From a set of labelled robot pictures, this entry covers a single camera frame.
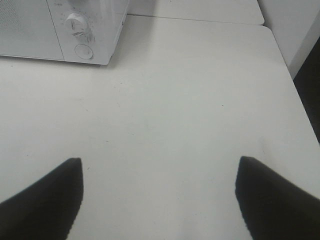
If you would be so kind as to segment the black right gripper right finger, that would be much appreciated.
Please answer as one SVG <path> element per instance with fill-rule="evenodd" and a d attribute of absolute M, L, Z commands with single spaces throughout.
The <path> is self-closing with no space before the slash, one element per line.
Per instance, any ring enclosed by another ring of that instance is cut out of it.
<path fill-rule="evenodd" d="M 239 160 L 235 196 L 254 240 L 320 238 L 320 200 L 253 157 Z"/>

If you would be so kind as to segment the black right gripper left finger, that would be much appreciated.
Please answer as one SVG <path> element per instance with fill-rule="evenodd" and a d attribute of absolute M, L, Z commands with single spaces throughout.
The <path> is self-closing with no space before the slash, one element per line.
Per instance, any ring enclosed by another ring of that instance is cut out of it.
<path fill-rule="evenodd" d="M 0 204 L 2 240 L 65 240 L 83 200 L 80 158 L 70 158 Z"/>

